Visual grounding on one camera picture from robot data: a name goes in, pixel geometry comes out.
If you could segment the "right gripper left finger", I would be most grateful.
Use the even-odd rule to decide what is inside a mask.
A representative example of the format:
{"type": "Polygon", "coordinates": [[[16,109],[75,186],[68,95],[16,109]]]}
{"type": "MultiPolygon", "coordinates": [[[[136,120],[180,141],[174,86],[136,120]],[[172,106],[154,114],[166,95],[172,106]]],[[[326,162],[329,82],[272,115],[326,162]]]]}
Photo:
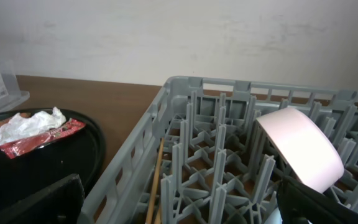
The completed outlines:
{"type": "Polygon", "coordinates": [[[0,224],[76,223],[84,200],[80,176],[70,174],[0,211],[0,224]]]}

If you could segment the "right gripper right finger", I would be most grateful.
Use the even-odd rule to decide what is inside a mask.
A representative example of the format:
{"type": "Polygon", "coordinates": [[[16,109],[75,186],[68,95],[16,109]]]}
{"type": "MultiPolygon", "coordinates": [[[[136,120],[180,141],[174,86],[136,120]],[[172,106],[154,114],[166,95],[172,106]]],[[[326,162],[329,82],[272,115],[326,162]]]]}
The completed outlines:
{"type": "Polygon", "coordinates": [[[358,213],[287,175],[279,182],[277,202],[283,224],[358,224],[358,213]]]}

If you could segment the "light blue cup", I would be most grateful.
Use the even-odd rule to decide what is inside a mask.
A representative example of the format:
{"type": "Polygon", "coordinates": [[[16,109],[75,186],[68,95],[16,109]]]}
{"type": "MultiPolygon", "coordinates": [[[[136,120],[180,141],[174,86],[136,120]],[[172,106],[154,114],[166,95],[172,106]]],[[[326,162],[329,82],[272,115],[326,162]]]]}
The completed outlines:
{"type": "Polygon", "coordinates": [[[264,224],[282,224],[282,216],[278,208],[276,208],[264,221],[264,224]]]}

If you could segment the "pink bowl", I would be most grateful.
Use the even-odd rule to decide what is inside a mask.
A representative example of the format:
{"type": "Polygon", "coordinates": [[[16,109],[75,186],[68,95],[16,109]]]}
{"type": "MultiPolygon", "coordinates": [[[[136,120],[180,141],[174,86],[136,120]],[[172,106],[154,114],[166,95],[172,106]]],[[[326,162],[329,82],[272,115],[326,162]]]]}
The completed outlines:
{"type": "Polygon", "coordinates": [[[343,176],[337,150],[301,111],[285,108],[258,117],[257,122],[304,185],[323,193],[343,176]]]}

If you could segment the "wooden chopstick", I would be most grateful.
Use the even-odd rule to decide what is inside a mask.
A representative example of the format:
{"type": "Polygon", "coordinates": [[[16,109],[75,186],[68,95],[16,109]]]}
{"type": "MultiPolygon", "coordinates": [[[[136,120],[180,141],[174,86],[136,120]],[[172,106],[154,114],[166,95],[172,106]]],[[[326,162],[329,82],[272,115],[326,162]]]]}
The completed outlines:
{"type": "Polygon", "coordinates": [[[161,212],[162,212],[162,207],[159,206],[159,208],[157,210],[157,214],[155,216],[154,224],[161,224],[162,223],[161,212]]]}
{"type": "Polygon", "coordinates": [[[160,168],[161,168],[161,161],[162,161],[164,142],[165,142],[165,140],[164,140],[164,138],[162,138],[161,142],[160,142],[160,147],[159,147],[159,150],[158,150],[158,156],[157,156],[156,165],[155,165],[154,177],[153,177],[153,182],[152,182],[152,190],[151,190],[151,193],[150,193],[149,206],[148,206],[148,210],[147,210],[147,216],[146,216],[146,219],[145,219],[145,224],[151,224],[152,223],[152,218],[153,218],[153,213],[154,213],[154,206],[155,206],[155,197],[156,197],[156,194],[157,194],[158,181],[159,181],[159,177],[160,177],[160,168]]]}

